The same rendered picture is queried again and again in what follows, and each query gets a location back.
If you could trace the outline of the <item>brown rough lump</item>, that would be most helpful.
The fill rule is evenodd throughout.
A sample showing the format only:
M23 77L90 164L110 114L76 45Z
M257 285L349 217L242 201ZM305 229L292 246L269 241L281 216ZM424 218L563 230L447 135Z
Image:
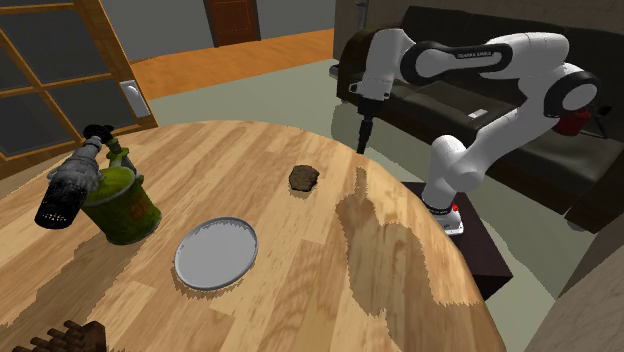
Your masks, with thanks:
M317 184L320 172L310 165L296 165L289 175L292 190L309 192Z

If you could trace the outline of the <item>brown wooden door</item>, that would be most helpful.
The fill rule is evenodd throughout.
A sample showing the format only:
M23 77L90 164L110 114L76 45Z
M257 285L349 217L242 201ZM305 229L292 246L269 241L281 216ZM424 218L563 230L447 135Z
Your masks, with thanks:
M256 0L203 0L215 47L259 41Z

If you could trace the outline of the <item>dark robot stand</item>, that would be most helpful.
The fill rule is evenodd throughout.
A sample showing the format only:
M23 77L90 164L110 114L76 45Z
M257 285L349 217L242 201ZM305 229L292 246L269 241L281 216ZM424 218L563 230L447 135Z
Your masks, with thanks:
M482 298L487 300L509 282L513 274L467 195L458 193L454 203L459 207L464 232L450 239L463 255Z

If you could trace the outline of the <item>dark leather sofa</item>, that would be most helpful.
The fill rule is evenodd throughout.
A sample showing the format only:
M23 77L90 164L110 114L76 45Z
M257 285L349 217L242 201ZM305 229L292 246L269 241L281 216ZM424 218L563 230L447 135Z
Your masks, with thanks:
M624 214L624 35L422 6L409 7L398 26L415 41L448 46L522 32L564 35L571 44L568 62L600 80L594 108L612 107L601 118L608 138L600 137L593 120L572 137L549 130L501 157L487 174L592 233ZM479 128L524 99L514 80L460 72L424 87L396 83L380 118L427 144L446 134L470 144ZM488 113L468 117L478 109Z

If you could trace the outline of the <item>round wooden table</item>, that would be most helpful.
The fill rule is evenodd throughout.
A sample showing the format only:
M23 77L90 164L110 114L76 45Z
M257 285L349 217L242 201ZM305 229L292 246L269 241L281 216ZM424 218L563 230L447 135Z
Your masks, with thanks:
M123 352L506 352L458 249L420 199L332 139L252 121L123 135L163 218L110 244L85 216L34 221L38 176L0 199L0 352L67 320L106 328ZM292 190L296 165L320 172ZM253 267L213 292L183 285L182 238L220 216L246 220Z

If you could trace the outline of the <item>red container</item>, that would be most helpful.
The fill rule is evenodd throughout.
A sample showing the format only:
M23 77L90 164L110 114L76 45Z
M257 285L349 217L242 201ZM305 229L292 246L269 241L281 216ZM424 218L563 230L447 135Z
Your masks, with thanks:
M593 120L600 131L600 137L607 139L608 136L601 118L609 114L611 110L611 106L579 109L570 115L561 117L552 130L560 135L572 137L580 134L585 125Z

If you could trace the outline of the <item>grey round plate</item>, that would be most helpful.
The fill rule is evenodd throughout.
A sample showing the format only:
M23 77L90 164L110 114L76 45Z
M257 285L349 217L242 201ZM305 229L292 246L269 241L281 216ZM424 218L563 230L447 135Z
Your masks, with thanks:
M255 263L258 238L237 217L210 219L185 235L174 256L182 283L196 290L218 290L242 278Z

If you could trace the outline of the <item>green rusty metal can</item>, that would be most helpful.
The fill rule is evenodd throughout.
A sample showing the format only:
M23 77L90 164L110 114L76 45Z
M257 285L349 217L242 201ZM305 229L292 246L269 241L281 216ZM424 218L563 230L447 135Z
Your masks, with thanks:
M98 187L90 192L81 210L115 245L129 245L152 234L162 219L161 211L143 189L144 176L113 138L106 143L109 166L101 169Z

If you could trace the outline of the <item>grey and black canister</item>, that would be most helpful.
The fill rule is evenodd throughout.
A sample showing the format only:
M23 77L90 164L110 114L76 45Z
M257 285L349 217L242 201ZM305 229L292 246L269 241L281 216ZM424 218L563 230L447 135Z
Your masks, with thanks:
M72 224L88 194L97 189L103 178L96 156L102 144L113 139L113 130L111 125L86 126L84 144L48 173L49 185L34 218L37 225L64 229Z

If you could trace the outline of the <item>wooden framed glass door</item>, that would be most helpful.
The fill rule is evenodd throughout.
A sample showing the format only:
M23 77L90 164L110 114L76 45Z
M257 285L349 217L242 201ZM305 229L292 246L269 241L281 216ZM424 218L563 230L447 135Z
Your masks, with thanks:
M157 122L100 0L0 0L0 180Z

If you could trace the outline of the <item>dark brown wooden rack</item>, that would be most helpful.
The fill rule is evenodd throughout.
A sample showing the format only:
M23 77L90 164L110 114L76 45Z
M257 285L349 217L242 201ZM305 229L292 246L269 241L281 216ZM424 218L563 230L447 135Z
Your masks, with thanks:
M11 352L109 352L105 327L92 321L79 325L71 320L63 323L65 332L51 328L47 331L48 340L33 337L33 348L16 346Z

